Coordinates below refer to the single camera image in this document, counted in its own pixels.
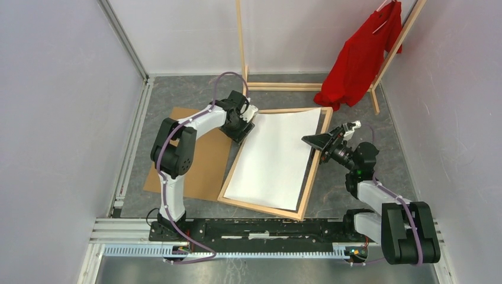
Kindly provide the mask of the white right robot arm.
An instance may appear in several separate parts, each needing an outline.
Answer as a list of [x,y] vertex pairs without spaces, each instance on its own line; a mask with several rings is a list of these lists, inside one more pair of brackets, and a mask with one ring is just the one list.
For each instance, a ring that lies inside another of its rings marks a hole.
[[365,236],[373,240],[389,264],[438,263],[441,249],[429,205],[403,198],[377,179],[376,146],[367,141],[355,148],[347,144],[360,127],[360,121],[347,122],[326,133],[302,137],[303,142],[320,152],[321,164],[333,160],[348,170],[346,190],[370,207],[347,213],[348,221],[342,225],[344,238],[358,241]]

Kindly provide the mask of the light wooden picture frame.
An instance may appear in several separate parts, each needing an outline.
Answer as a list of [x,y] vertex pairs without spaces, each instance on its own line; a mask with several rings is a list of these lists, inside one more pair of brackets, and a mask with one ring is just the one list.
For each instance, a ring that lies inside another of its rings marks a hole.
[[[314,108],[266,109],[266,110],[261,110],[259,112],[259,114],[283,114],[283,113],[288,113],[288,112],[308,111],[308,110],[312,110],[312,109],[314,109]],[[320,118],[318,121],[317,131],[315,134],[321,134],[321,133],[325,133],[327,131],[327,129],[330,125],[332,114],[333,114],[332,109],[329,107],[322,107],[320,109],[321,109],[321,115],[320,115]],[[247,202],[235,201],[232,199],[224,198],[223,195],[224,195],[224,193],[230,183],[230,179],[231,179],[233,171],[236,167],[237,159],[239,158],[240,149],[241,149],[242,145],[240,146],[240,148],[237,152],[236,158],[230,168],[230,171],[227,175],[227,178],[223,184],[223,187],[221,189],[221,192],[220,192],[217,200],[221,203],[224,203],[224,204],[234,205],[234,206],[241,207],[241,208],[259,211],[259,212],[271,214],[274,216],[285,217],[285,218],[299,220],[299,221],[303,220],[305,217],[307,203],[310,198],[310,193],[311,193],[313,183],[315,180],[315,176],[317,173],[318,163],[320,161],[320,152],[311,148],[311,154],[310,154],[310,158],[308,161],[307,170],[305,172],[305,176],[304,176],[304,180],[303,180],[303,188],[300,193],[300,197],[299,197],[299,200],[297,203],[297,208],[296,208],[296,210],[292,211],[292,210],[272,208],[272,207],[268,207],[268,206],[254,205],[254,204],[250,204]]]

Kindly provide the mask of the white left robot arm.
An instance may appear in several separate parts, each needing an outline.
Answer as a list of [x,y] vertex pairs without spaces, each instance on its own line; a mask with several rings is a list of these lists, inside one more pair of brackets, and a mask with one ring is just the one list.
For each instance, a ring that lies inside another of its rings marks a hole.
[[160,180],[161,206],[157,215],[163,233],[172,241],[181,240],[186,233],[184,180],[194,162],[199,138],[218,128],[228,138],[241,144],[253,130],[258,108],[244,94],[233,91],[222,100],[213,99],[195,114],[162,121],[150,158]]

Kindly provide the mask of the printed photo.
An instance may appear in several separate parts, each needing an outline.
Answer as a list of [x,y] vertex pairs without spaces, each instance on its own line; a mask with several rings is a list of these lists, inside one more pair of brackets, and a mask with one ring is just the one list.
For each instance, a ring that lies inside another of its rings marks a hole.
[[257,114],[224,198],[296,210],[311,154],[302,138],[316,133],[320,115],[320,108]]

